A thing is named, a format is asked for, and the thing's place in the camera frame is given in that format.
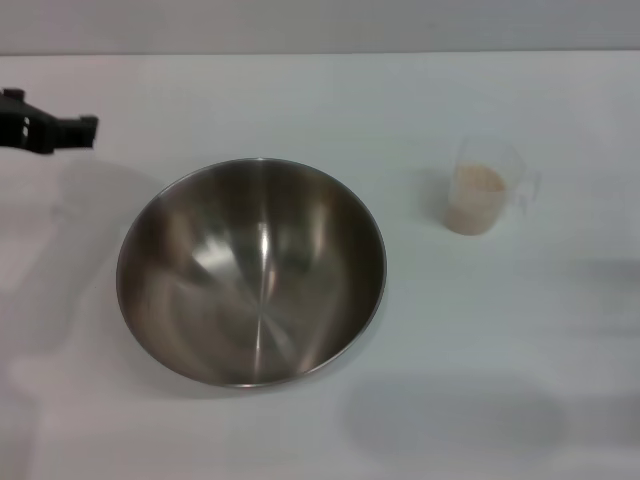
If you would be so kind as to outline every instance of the white tabletop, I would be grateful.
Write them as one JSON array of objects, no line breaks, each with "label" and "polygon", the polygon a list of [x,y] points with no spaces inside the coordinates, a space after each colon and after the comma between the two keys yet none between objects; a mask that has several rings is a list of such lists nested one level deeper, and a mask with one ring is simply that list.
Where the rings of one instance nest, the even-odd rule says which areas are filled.
[{"label": "white tabletop", "polygon": [[[2,86],[101,120],[95,152],[0,152],[3,480],[640,476],[640,53],[0,59]],[[443,228],[454,150],[512,142],[541,188]],[[299,382],[183,379],[130,335],[118,249],[163,186],[307,163],[370,208],[374,324]]]}]

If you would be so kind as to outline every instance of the metal mixing bowl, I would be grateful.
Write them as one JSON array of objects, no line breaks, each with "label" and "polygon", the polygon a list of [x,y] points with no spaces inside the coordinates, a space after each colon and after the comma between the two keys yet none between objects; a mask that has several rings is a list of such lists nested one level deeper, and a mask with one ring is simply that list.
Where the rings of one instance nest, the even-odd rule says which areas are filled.
[{"label": "metal mixing bowl", "polygon": [[245,159],[187,175],[144,208],[117,291],[160,363],[257,386],[342,353],[373,318],[385,275],[380,231],[348,188],[305,165]]}]

